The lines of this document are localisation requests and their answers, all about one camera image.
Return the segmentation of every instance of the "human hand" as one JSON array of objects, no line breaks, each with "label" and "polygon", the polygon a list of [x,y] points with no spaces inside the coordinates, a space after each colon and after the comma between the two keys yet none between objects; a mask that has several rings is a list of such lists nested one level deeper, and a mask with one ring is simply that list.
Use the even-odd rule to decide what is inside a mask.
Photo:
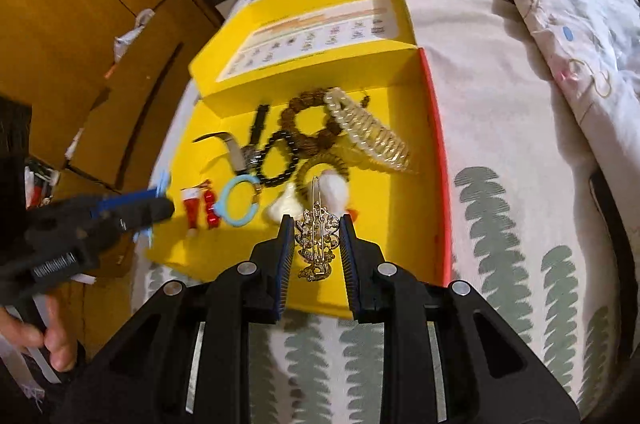
[{"label": "human hand", "polygon": [[11,316],[0,307],[0,334],[20,352],[27,353],[27,347],[45,346],[50,352],[50,364],[59,372],[68,372],[76,365],[78,341],[70,330],[60,300],[46,295],[49,328],[44,335],[33,325],[28,325]]}]

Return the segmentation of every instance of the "white pom pom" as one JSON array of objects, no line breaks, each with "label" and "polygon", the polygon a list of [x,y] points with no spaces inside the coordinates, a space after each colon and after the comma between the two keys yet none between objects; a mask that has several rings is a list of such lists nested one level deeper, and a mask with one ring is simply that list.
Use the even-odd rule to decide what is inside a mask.
[{"label": "white pom pom", "polygon": [[[349,202],[349,184],[347,181],[333,169],[327,169],[320,173],[318,181],[322,206],[338,217],[346,213],[347,203]],[[309,198],[311,198],[311,188],[309,188]]]}]

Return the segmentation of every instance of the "wooden bead bracelet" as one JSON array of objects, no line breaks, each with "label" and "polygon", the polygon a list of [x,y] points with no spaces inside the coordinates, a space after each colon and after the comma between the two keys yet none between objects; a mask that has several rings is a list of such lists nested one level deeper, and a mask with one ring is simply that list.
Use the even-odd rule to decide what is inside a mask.
[{"label": "wooden bead bracelet", "polygon": [[[327,90],[328,88],[317,88],[310,92],[302,92],[298,97],[291,99],[288,107],[280,114],[280,125],[283,130],[291,134],[302,158],[313,157],[320,152],[327,151],[335,144],[338,135],[342,131],[340,125],[333,118],[329,118],[324,128],[318,131],[316,135],[302,133],[296,126],[297,114],[313,106],[324,106],[324,94]],[[369,99],[369,96],[365,96],[362,100],[363,108],[367,107]]]},{"label": "wooden bead bracelet", "polygon": [[296,174],[296,191],[303,200],[308,200],[308,191],[305,186],[306,173],[313,166],[317,166],[318,164],[328,164],[333,166],[347,182],[349,181],[349,169],[340,157],[330,152],[319,153],[300,166],[300,169]]},{"label": "wooden bead bracelet", "polygon": [[[267,157],[267,153],[280,139],[284,139],[289,147],[289,151],[291,152],[291,160],[289,162],[289,166],[285,169],[280,175],[273,178],[267,178],[262,173],[262,165],[264,164],[264,159]],[[269,140],[267,141],[266,146],[263,150],[259,151],[255,157],[255,176],[258,177],[260,184],[267,188],[273,188],[274,186],[279,186],[280,184],[284,184],[289,178],[293,175],[293,172],[296,170],[296,166],[298,165],[298,148],[293,142],[293,138],[288,131],[280,130],[271,135]]]}]

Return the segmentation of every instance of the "hair pin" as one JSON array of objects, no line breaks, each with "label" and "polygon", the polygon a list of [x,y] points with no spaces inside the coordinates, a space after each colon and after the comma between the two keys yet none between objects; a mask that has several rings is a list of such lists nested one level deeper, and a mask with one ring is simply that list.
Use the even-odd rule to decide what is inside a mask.
[{"label": "hair pin", "polygon": [[295,240],[301,247],[298,253],[309,264],[298,273],[298,277],[319,281],[331,274],[330,262],[335,258],[334,249],[340,245],[340,221],[322,206],[318,177],[311,182],[311,200],[311,209],[305,210],[302,219],[296,221]]}]

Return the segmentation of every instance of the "metal screw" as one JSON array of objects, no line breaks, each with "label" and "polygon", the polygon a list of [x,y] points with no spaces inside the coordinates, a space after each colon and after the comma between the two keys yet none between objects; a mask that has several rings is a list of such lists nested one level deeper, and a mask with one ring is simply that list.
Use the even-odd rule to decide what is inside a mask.
[{"label": "metal screw", "polygon": [[466,296],[471,292],[471,287],[466,281],[457,281],[451,286],[451,290],[458,296]]},{"label": "metal screw", "polygon": [[162,291],[167,296],[175,296],[182,292],[182,284],[177,281],[170,281],[169,283],[165,283],[164,287],[162,287]]},{"label": "metal screw", "polygon": [[238,265],[238,272],[243,276],[249,276],[258,270],[258,266],[253,261],[243,261]]},{"label": "metal screw", "polygon": [[396,272],[398,272],[398,267],[396,267],[393,263],[381,263],[378,266],[378,272],[384,276],[393,276]]}]

